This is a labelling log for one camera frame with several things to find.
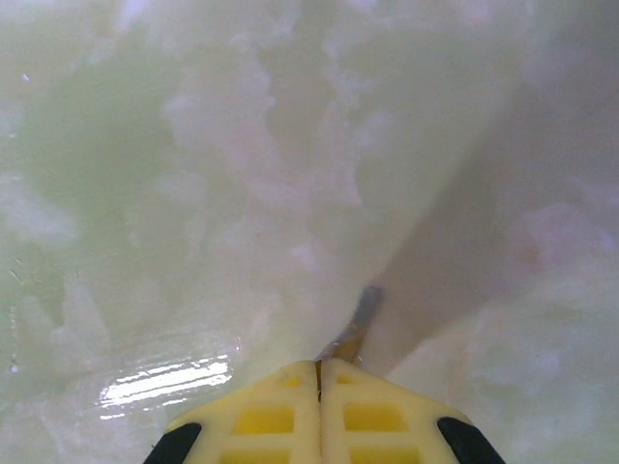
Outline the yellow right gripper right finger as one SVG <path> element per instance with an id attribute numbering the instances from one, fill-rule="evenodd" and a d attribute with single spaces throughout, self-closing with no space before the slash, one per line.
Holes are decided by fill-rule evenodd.
<path id="1" fill-rule="evenodd" d="M 506 464 L 461 411 L 341 360 L 320 363 L 322 464 Z"/>

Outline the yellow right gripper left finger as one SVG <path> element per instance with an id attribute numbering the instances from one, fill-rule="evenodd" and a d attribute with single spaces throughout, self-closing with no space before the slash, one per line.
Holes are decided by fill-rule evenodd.
<path id="1" fill-rule="evenodd" d="M 177 417 L 149 464 L 320 464 L 315 363 L 289 364 Z"/>

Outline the small silver key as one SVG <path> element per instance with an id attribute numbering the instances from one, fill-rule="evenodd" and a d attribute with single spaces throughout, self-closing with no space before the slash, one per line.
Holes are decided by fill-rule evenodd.
<path id="1" fill-rule="evenodd" d="M 360 353 L 369 327 L 384 298 L 380 286 L 367 285 L 357 302 L 354 313 L 345 328 L 318 354 L 316 363 L 329 359 L 340 359 L 359 365 Z"/>

